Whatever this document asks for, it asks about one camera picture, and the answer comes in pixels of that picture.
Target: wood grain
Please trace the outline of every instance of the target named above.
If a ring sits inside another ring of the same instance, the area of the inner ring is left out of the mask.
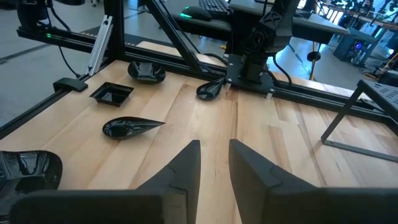
[[[198,223],[240,223],[229,178],[232,138],[316,186],[398,186],[397,164],[320,143],[333,112],[233,88],[224,88],[215,101],[201,101],[195,95],[201,80],[167,73],[159,85],[141,85],[128,76],[127,66],[113,62],[87,81],[83,93],[69,93],[2,139],[0,149],[55,152],[64,166],[60,189],[135,189],[199,139]],[[103,82],[135,89],[120,108],[97,104],[89,95]],[[166,124],[115,141],[101,128],[119,116]],[[398,139],[383,124],[348,116],[331,137],[397,154]]]

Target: black mount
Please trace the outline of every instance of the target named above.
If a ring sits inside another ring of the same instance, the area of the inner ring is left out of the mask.
[[[83,90],[87,89],[88,87],[88,85],[83,81],[73,78],[61,78],[52,85],[54,87],[55,92],[59,90],[67,90],[67,91],[73,90],[80,93]]]
[[[248,76],[244,76],[242,73],[243,67],[242,56],[229,55],[226,82],[230,83],[232,86],[264,95],[274,92],[274,82],[271,76],[268,75],[267,68],[263,68],[263,72],[260,74],[248,73],[248,75],[255,74],[255,76],[257,76],[254,77],[257,78],[257,80],[249,80]]]

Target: metal rod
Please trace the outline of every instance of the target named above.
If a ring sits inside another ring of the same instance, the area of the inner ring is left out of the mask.
[[[358,87],[354,93],[351,95],[351,97],[349,98],[349,100],[347,101],[347,103],[344,105],[344,107],[342,107],[342,109],[340,110],[340,112],[337,114],[337,116],[335,117],[335,119],[331,122],[331,124],[329,125],[329,127],[326,129],[326,131],[322,134],[321,136],[321,140],[322,143],[325,143],[326,139],[328,139],[329,135],[331,134],[331,132],[337,127],[337,124],[344,118],[344,116],[346,115],[346,113],[349,111],[349,109],[351,108],[351,106],[355,103],[356,99],[358,99],[358,97],[362,94],[362,88]]]

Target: floor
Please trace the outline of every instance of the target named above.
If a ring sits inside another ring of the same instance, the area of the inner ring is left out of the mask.
[[[57,2],[54,4],[58,15],[74,32],[83,32],[98,26],[104,16],[102,4],[97,7],[92,7],[88,2],[79,7],[66,6]],[[152,15],[139,14],[136,11],[136,4],[137,0],[126,0],[125,33],[170,43]],[[185,6],[198,3],[197,0],[186,0],[183,4],[181,0],[168,0],[165,4],[170,12],[177,13]],[[54,26],[62,27],[53,16],[51,20]],[[62,77],[73,78],[73,74],[64,64],[56,46],[18,37],[16,33],[18,26],[16,11],[0,9],[0,30],[2,31],[0,61],[6,60],[5,63],[0,63],[0,127],[50,96],[53,93],[53,82]],[[201,52],[222,56],[221,45],[224,45],[224,42],[206,37],[200,39],[197,35],[188,34],[188,36]],[[306,61],[306,58],[312,50],[312,43],[292,38],[290,44],[295,51],[286,47],[277,54],[277,61],[289,74],[307,79],[311,63]],[[64,49],[64,52],[72,68],[78,73],[83,73],[90,55],[69,49]],[[354,89],[357,82],[363,78],[361,72],[335,58],[333,47],[322,46],[320,52],[322,59],[317,62],[316,80]],[[303,59],[303,62],[297,59],[297,55]],[[271,60],[267,63],[271,70],[278,71]]]

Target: black bowl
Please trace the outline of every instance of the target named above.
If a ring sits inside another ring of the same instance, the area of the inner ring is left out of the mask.
[[[134,88],[105,82],[90,95],[98,103],[105,103],[113,106],[121,106],[124,100],[130,95]]]

